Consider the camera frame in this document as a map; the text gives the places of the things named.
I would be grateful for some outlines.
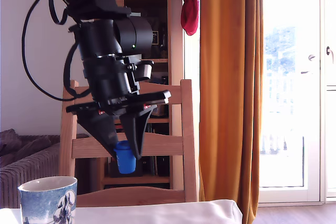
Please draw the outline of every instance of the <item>blue plastic cup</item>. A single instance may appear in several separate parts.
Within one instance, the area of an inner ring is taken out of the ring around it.
[[[114,151],[117,154],[118,169],[121,174],[129,174],[135,171],[137,159],[134,157],[127,140],[120,141]]]

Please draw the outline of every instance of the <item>black cable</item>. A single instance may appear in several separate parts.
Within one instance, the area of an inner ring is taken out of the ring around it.
[[[83,91],[82,93],[78,94],[73,88],[71,88],[71,85],[70,85],[71,62],[72,62],[72,58],[74,56],[74,53],[77,47],[78,47],[78,42],[75,41],[73,46],[70,48],[67,59],[65,60],[64,70],[63,70],[63,85],[66,91],[68,91],[68,93],[71,94],[73,97],[82,98],[82,97],[86,97],[91,92],[90,89],[87,89]]]
[[[64,25],[68,19],[68,10],[65,8],[63,11],[62,19],[59,21],[56,11],[55,11],[55,5],[54,5],[54,0],[49,0],[49,10],[50,10],[50,15],[51,18],[53,19],[54,23],[56,25]]]
[[[28,22],[29,22],[29,18],[31,16],[31,13],[33,12],[33,10],[35,9],[36,5],[40,2],[40,0],[35,0],[34,3],[31,5],[27,15],[26,15],[26,19],[25,19],[25,23],[23,25],[23,31],[22,31],[22,39],[21,39],[21,50],[22,50],[22,63],[23,63],[23,66],[25,68],[25,71],[26,71],[26,74],[29,78],[29,80],[32,82],[32,84],[39,90],[41,91],[43,94],[49,96],[50,98],[54,99],[54,100],[57,100],[57,101],[61,101],[61,102],[69,102],[69,101],[73,101],[74,99],[76,99],[76,97],[73,97],[73,98],[69,98],[69,99],[63,99],[63,98],[59,98],[59,97],[56,97],[50,93],[48,93],[47,91],[45,91],[43,88],[41,88],[35,81],[34,79],[32,78],[32,76],[30,75],[29,73],[29,70],[28,70],[28,67],[27,67],[27,62],[26,62],[26,52],[25,52],[25,46],[26,46],[26,34],[27,34],[27,27],[28,27]],[[84,97],[85,95],[88,95],[90,92],[88,90],[84,91],[83,93],[77,95],[78,97]]]

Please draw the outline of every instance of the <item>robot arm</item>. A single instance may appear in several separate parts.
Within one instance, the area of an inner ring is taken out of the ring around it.
[[[131,10],[118,7],[116,0],[63,1],[67,14],[76,22],[69,28],[76,41],[72,51],[77,46],[80,49],[93,98],[91,103],[67,107],[67,112],[76,114],[78,123],[113,157],[118,142],[113,116],[118,115],[133,154],[139,159],[144,130],[155,104],[168,103],[171,96],[169,91],[139,94],[139,81],[150,78],[153,62],[128,57],[150,50],[151,26],[141,17],[130,17]],[[76,97],[70,88],[71,60],[69,54],[64,85]]]

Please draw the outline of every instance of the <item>sofa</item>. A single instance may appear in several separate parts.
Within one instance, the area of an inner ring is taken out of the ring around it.
[[[19,136],[0,133],[0,208],[19,208],[17,187],[33,179],[58,175],[58,135]]]

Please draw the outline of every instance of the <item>red cloth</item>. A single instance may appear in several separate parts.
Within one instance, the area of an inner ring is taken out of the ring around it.
[[[198,0],[184,0],[181,12],[181,26],[188,35],[193,35],[198,27]]]

